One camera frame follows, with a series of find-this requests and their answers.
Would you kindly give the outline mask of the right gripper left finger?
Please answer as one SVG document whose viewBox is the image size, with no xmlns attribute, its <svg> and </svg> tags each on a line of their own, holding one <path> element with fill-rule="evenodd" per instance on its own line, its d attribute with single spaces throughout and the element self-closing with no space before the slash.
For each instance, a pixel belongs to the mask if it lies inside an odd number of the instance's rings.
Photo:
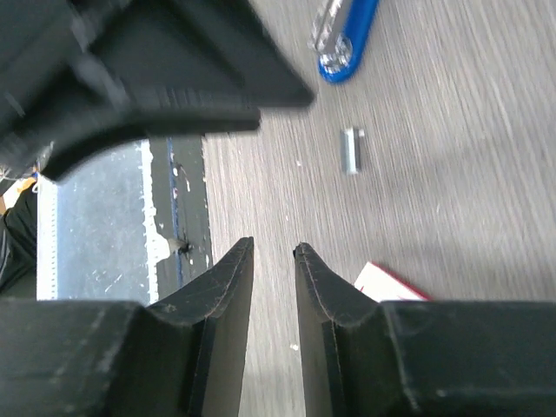
<svg viewBox="0 0 556 417">
<path fill-rule="evenodd" d="M 254 241 L 159 302 L 1 303 L 4 416 L 235 416 Z"/>
</svg>

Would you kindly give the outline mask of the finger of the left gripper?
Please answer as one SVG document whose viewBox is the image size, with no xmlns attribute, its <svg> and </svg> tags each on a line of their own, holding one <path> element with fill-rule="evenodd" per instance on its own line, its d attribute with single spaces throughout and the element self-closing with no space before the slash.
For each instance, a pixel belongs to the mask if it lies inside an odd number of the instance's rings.
<svg viewBox="0 0 556 417">
<path fill-rule="evenodd" d="M 91 50 L 134 87 L 194 89 L 261 108 L 314 100 L 248 1 L 134 1 Z"/>
</svg>

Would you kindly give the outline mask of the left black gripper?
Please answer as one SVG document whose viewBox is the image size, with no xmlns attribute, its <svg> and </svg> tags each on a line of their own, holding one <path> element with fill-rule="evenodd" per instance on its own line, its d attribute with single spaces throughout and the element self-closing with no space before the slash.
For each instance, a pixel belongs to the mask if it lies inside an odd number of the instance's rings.
<svg viewBox="0 0 556 417">
<path fill-rule="evenodd" d="M 46 147 L 17 129 L 70 59 L 87 51 L 129 1 L 1 2 L 1 166 L 22 173 Z M 46 139 L 53 143 L 41 173 L 57 181 L 91 157 L 142 138 L 254 131 L 261 112 L 246 108 L 107 110 L 67 119 Z"/>
</svg>

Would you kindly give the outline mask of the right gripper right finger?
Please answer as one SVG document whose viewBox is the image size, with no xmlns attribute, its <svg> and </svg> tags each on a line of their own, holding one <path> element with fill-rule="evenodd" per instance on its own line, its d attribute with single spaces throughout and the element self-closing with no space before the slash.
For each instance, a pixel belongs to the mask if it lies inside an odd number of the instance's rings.
<svg viewBox="0 0 556 417">
<path fill-rule="evenodd" d="M 552 416 L 555 306 L 373 301 L 295 249 L 309 416 Z"/>
</svg>

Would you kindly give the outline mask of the small staple box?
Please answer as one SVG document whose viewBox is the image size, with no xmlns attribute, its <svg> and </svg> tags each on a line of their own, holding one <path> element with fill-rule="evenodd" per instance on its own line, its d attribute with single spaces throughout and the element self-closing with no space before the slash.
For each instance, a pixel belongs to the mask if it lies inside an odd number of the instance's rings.
<svg viewBox="0 0 556 417">
<path fill-rule="evenodd" d="M 363 267 L 354 287 L 376 302 L 430 300 L 430 297 L 419 289 L 372 262 L 367 262 Z"/>
</svg>

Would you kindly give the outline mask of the silver staple strip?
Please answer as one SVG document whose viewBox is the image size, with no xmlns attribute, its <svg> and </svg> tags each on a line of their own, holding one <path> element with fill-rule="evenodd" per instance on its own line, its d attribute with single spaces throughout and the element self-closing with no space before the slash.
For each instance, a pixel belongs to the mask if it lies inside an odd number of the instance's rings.
<svg viewBox="0 0 556 417">
<path fill-rule="evenodd" d="M 361 171 L 361 141 L 365 137 L 363 129 L 351 127 L 341 131 L 341 168 L 346 175 L 356 175 Z"/>
</svg>

